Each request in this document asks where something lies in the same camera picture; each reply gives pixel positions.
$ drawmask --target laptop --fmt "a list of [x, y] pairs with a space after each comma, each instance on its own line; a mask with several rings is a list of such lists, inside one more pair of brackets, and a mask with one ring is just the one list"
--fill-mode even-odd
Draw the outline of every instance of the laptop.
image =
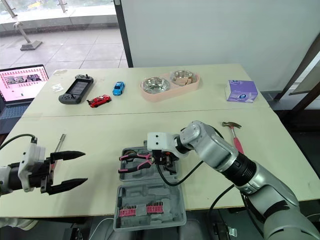
[[42, 64], [0, 69], [0, 134], [12, 130], [48, 79]]

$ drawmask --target purple tissue box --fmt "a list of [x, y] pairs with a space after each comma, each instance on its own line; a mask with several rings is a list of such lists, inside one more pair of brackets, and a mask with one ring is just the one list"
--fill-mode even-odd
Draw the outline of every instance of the purple tissue box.
[[258, 90], [253, 81], [229, 80], [225, 87], [226, 100], [229, 102], [253, 103]]

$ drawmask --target gray tool case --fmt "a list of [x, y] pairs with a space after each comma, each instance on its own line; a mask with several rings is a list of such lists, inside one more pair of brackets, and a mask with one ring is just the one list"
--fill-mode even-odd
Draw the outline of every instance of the gray tool case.
[[[122, 156], [129, 150], [137, 154], [151, 153], [145, 146], [125, 148]], [[122, 161], [120, 168], [127, 169], [139, 165], [145, 159], [135, 158], [133, 162]], [[178, 162], [174, 161], [170, 171], [160, 166], [163, 175], [171, 183], [178, 178]], [[186, 209], [181, 186], [169, 186], [161, 179], [157, 166], [131, 173], [120, 173], [119, 179], [125, 182], [117, 189], [113, 229], [116, 232], [160, 229], [186, 224]], [[163, 213], [147, 213], [147, 206], [162, 206]], [[120, 217], [121, 209], [134, 209], [135, 215]]]

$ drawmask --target red toy car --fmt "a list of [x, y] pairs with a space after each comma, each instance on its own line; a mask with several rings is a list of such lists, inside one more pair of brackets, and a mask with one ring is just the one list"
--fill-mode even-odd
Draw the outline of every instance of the red toy car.
[[102, 95], [102, 96], [95, 97], [92, 100], [87, 100], [88, 104], [92, 108], [97, 108], [102, 104], [109, 103], [110, 101], [111, 101], [111, 97], [108, 95]]

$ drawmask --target white table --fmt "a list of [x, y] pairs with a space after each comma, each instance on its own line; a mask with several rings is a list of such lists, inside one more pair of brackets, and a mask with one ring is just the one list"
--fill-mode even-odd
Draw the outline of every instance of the white table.
[[[230, 130], [222, 121], [242, 125], [236, 130], [245, 154], [259, 162], [285, 182], [300, 201], [320, 198], [320, 181], [294, 143], [276, 114], [268, 107], [202, 111], [110, 114], [60, 117], [24, 117], [8, 139], [21, 133], [32, 133], [38, 144], [53, 152], [62, 133], [66, 133], [61, 150], [79, 150], [86, 155], [61, 161], [56, 167], [54, 183], [72, 178], [88, 178], [81, 186], [55, 195], [41, 194], [39, 189], [22, 190], [0, 198], [0, 217], [68, 217], [108, 215], [115, 211], [119, 181], [118, 157], [123, 148], [141, 146], [148, 132], [178, 133], [191, 121], [200, 120], [217, 128], [232, 142]], [[19, 138], [0, 151], [2, 165], [19, 162], [30, 138]], [[198, 162], [193, 152], [179, 161], [180, 179]], [[188, 210], [207, 209], [213, 200], [231, 184], [223, 175], [202, 164], [182, 184]], [[227, 193], [217, 207], [242, 206], [236, 189]]]
[[[198, 73], [201, 78], [198, 90], [160, 102], [149, 102], [141, 96], [139, 89], [141, 81], [145, 78], [159, 76], [174, 70], [189, 70]], [[93, 99], [107, 94], [112, 97], [113, 101], [107, 106], [98, 108], [91, 108], [86, 102], [78, 105], [61, 104], [58, 101], [59, 95], [66, 92], [74, 82], [77, 74], [88, 74], [94, 78], [94, 85], [86, 99]], [[226, 101], [225, 86], [227, 80], [251, 79], [239, 64], [60, 70], [52, 75], [22, 117], [38, 118], [269, 108], [267, 101], [260, 93], [254, 103]], [[125, 83], [124, 93], [121, 96], [112, 95], [112, 90], [117, 81]], [[52, 86], [55, 84], [61, 84], [64, 90], [53, 92]]]

